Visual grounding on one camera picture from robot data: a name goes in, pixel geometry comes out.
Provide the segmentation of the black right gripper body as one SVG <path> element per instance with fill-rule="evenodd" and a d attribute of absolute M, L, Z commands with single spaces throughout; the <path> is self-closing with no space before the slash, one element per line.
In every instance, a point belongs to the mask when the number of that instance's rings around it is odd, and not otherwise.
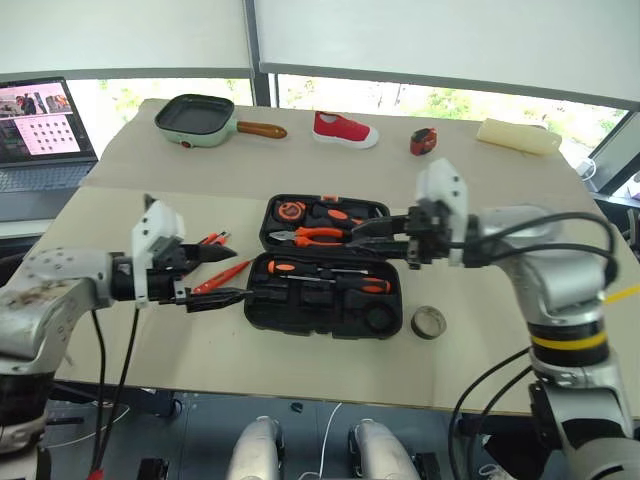
<path fill-rule="evenodd" d="M 426 201 L 408 209 L 404 233 L 408 236 L 406 262 L 419 270 L 449 255 L 450 209 L 443 201 Z"/>

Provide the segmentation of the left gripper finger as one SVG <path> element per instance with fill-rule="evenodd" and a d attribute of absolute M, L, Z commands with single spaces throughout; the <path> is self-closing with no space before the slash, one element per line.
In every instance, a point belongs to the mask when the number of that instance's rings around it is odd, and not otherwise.
<path fill-rule="evenodd" d="M 202 263 L 216 263 L 237 256 L 237 253 L 221 244 L 183 244 L 185 268 L 191 273 Z"/>
<path fill-rule="evenodd" d="M 185 307 L 189 313 L 218 310 L 244 301 L 254 295 L 252 290 L 239 288 L 218 288 L 208 293 L 189 292 Z"/>

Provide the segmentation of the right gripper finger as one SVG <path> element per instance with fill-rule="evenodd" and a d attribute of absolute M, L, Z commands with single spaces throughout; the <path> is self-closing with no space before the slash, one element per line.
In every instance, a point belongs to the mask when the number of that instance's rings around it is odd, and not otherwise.
<path fill-rule="evenodd" d="M 367 219 L 351 230 L 351 239 L 393 238 L 395 234 L 406 232 L 408 220 L 407 214 Z"/>
<path fill-rule="evenodd" d="M 387 238 L 363 238 L 345 245 L 354 251 L 386 259 L 406 259 L 409 248 L 408 241 L 396 241 Z"/>

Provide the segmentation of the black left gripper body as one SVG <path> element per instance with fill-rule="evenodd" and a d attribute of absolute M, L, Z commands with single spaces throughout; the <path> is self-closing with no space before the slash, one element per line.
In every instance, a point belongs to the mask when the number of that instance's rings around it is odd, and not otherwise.
<path fill-rule="evenodd" d="M 194 245 L 181 243 L 154 257 L 147 270 L 147 292 L 151 302 L 185 305 L 184 279 L 194 270 Z"/>

